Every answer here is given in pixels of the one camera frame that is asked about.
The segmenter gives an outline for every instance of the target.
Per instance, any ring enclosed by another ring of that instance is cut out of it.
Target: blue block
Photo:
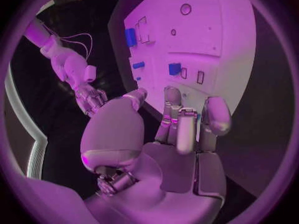
[[[126,29],[125,34],[126,34],[126,40],[127,40],[128,47],[137,45],[136,34],[135,34],[134,28]]]
[[[138,68],[141,68],[141,67],[144,67],[144,66],[145,66],[145,63],[143,61],[133,64],[134,69],[138,69]]]
[[[169,74],[171,76],[176,76],[181,72],[181,64],[180,63],[172,63],[169,64]]]

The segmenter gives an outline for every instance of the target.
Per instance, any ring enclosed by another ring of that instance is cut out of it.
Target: robotic arm
[[[89,84],[96,79],[96,67],[88,65],[84,57],[74,50],[63,47],[59,37],[50,34],[37,18],[30,23],[24,36],[51,60],[59,79],[74,90],[80,109],[92,117],[108,100],[104,91],[96,90]]]

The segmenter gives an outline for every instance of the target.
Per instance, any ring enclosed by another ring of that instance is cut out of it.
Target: blue object
[[[138,68],[141,68],[141,67],[144,67],[144,66],[145,66],[145,63],[143,61],[133,64],[134,69],[138,69]]]
[[[126,40],[127,40],[128,47],[137,45],[136,34],[135,34],[134,28],[126,29],[125,34],[126,34]]]
[[[171,76],[176,76],[181,72],[181,64],[180,63],[171,63],[169,64],[169,74]]]

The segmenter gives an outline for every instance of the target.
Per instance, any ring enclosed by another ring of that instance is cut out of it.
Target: circular hole
[[[191,13],[191,5],[187,3],[183,4],[180,11],[183,15],[188,15],[189,13]]]

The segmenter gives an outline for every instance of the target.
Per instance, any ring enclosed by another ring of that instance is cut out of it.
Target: floor
[[[94,45],[89,64],[98,67],[93,85],[107,92],[110,99],[126,92],[122,83],[107,29],[107,23],[118,0],[83,0],[52,6],[38,18],[60,36],[88,32]],[[80,39],[88,44],[88,39]],[[80,54],[76,44],[65,44]],[[67,84],[60,82],[49,60],[25,38],[15,52],[12,73],[21,100],[33,120],[48,137],[42,179],[74,189],[83,199],[97,190],[96,176],[87,171],[80,158],[80,139],[89,120],[74,99]],[[145,121],[145,142],[152,141],[158,121],[146,110],[140,114]],[[255,197],[227,178],[226,203],[215,223],[227,223],[248,207]]]

